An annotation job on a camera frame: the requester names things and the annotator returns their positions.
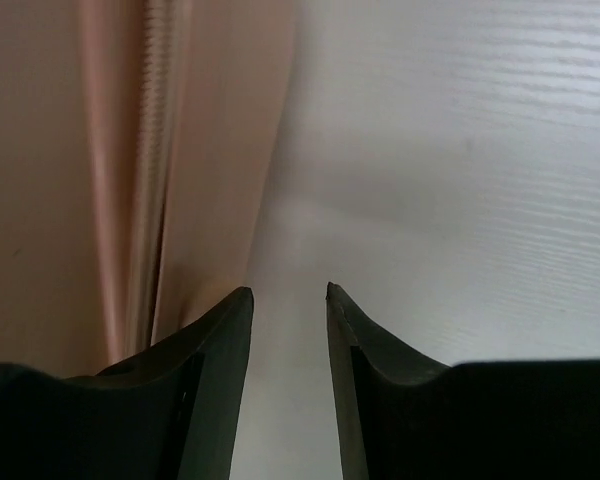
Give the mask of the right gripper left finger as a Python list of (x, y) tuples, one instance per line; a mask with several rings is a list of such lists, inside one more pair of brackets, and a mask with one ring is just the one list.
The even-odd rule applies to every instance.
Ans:
[(0, 363), (0, 479), (228, 478), (253, 309), (238, 288), (93, 376)]

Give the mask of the pink hard-shell suitcase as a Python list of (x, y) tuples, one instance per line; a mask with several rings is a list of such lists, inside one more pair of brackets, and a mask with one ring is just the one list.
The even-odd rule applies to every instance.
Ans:
[(291, 1), (0, 1), (0, 362), (93, 373), (244, 281)]

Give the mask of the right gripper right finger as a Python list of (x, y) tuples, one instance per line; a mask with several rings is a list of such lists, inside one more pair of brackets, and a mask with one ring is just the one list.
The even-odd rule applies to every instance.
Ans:
[(347, 479), (600, 479), (600, 359), (448, 366), (326, 293)]

